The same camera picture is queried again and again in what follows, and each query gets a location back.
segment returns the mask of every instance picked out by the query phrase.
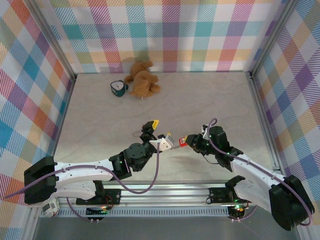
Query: colorful checkered backdrop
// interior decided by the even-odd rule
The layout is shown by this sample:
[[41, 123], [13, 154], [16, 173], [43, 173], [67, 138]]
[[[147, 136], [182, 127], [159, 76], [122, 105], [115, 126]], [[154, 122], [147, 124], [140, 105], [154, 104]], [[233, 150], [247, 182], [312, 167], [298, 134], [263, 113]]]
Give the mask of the colorful checkered backdrop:
[[281, 0], [37, 2], [76, 73], [123, 73], [243, 71]]
[[72, 85], [22, 0], [0, 0], [0, 239], [18, 238], [24, 170], [53, 154]]
[[320, 0], [298, 2], [257, 84], [283, 167], [302, 180], [320, 225]]
[[259, 57], [261, 56], [264, 48], [266, 47], [267, 45], [267, 42], [268, 40], [270, 39], [271, 37], [271, 34], [273, 33], [276, 25], [277, 25], [277, 22], [279, 20], [279, 18], [281, 17], [281, 14], [283, 13], [284, 9], [285, 9], [285, 6], [286, 4], [288, 3], [288, 0], [281, 0], [281, 3], [279, 5], [279, 7], [277, 8], [276, 10], [276, 13], [275, 15], [273, 16], [273, 19], [269, 25], [269, 27], [267, 28], [265, 34], [264, 34], [264, 37], [259, 45], [259, 48], [257, 49], [255, 55], [254, 55], [254, 58], [251, 62], [251, 65], [248, 69], [248, 72], [252, 72], [254, 70], [254, 67], [256, 66], [258, 60], [259, 60]]

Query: purple cable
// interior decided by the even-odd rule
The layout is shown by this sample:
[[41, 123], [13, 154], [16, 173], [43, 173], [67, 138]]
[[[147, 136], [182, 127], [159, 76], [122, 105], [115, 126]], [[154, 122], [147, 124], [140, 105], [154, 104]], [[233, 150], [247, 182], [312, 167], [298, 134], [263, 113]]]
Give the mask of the purple cable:
[[[210, 128], [215, 125], [216, 123], [218, 122], [218, 120], [216, 118], [213, 118], [210, 123], [208, 124], [208, 134], [210, 132]], [[293, 195], [299, 200], [299, 202], [302, 204], [302, 206], [304, 207], [305, 211], [307, 212], [308, 214], [308, 217], [309, 217], [309, 222], [308, 223], [300, 223], [301, 226], [310, 226], [313, 224], [313, 217], [312, 217], [312, 214], [308, 208], [308, 206], [306, 205], [306, 203], [304, 202], [304, 200], [298, 195], [298, 193], [296, 193], [296, 191], [290, 187], [288, 184], [286, 184], [284, 181], [282, 181], [281, 179], [279, 179], [278, 177], [276, 176], [273, 176], [271, 173], [269, 173], [268, 171], [264, 170], [262, 167], [258, 166], [258, 165], [255, 165], [254, 163], [250, 162], [250, 161], [247, 161], [241, 157], [238, 157], [238, 156], [235, 156], [235, 155], [232, 155], [232, 154], [228, 154], [227, 152], [225, 151], [222, 151], [220, 150], [219, 148], [217, 148], [214, 143], [212, 142], [211, 138], [208, 137], [209, 139], [209, 142], [210, 144], [212, 145], [212, 147], [217, 150], [219, 153], [221, 154], [224, 154], [224, 155], [228, 155], [232, 158], [235, 158], [235, 159], [238, 159], [242, 162], [245, 162], [246, 164], [250, 164], [251, 166], [255, 167], [256, 169], [260, 170], [261, 172], [263, 172], [264, 174], [267, 174], [269, 177], [272, 177], [273, 179], [277, 180], [279, 183], [281, 183], [283, 186], [285, 186], [287, 189], [289, 189], [290, 192], [293, 193]]]
[[[154, 174], [154, 178], [150, 184], [150, 186], [148, 188], [146, 188], [145, 190], [143, 191], [135, 191], [135, 190], [132, 190], [130, 188], [128, 188], [110, 169], [104, 167], [104, 166], [95, 166], [95, 165], [75, 165], [75, 166], [69, 166], [69, 167], [66, 167], [65, 170], [71, 170], [71, 169], [80, 169], [80, 168], [97, 168], [97, 169], [102, 169], [102, 170], [105, 170], [107, 171], [108, 173], [110, 173], [114, 179], [125, 189], [127, 190], [128, 192], [130, 193], [133, 193], [133, 194], [144, 194], [146, 192], [148, 192], [156, 183], [156, 180], [157, 180], [157, 177], [158, 177], [158, 173], [159, 173], [159, 155], [160, 155], [160, 152], [159, 152], [159, 149], [160, 149], [160, 143], [158, 142], [158, 146], [157, 146], [157, 150], [156, 150], [156, 167], [155, 167], [155, 174]], [[57, 171], [53, 171], [53, 172], [50, 172], [40, 178], [38, 178], [37, 180], [33, 181], [32, 183], [28, 184], [27, 186], [21, 188], [20, 190], [14, 192], [14, 193], [11, 193], [7, 196], [4, 196], [5, 199], [8, 199], [8, 198], [11, 198], [15, 195], [18, 195], [18, 194], [22, 194], [24, 193], [28, 188], [32, 187], [33, 185], [36, 185], [38, 182], [42, 181], [43, 179], [47, 178], [47, 177], [50, 177], [54, 174], [58, 174], [58, 173], [61, 173], [64, 169], [59, 169]]]
[[78, 217], [78, 218], [81, 218], [81, 219], [84, 219], [86, 221], [90, 221], [88, 218], [84, 217], [84, 216], [81, 216], [79, 213], [77, 213], [77, 211], [71, 206], [71, 203], [69, 202], [69, 198], [67, 197], [66, 198], [66, 202], [68, 203], [69, 205], [69, 208], [71, 209], [71, 211]]
[[128, 164], [127, 164], [126, 159], [124, 159], [124, 163], [125, 163], [125, 166], [126, 166], [126, 170], [127, 170], [127, 171], [128, 171], [128, 173], [129, 173], [129, 168], [128, 168]]

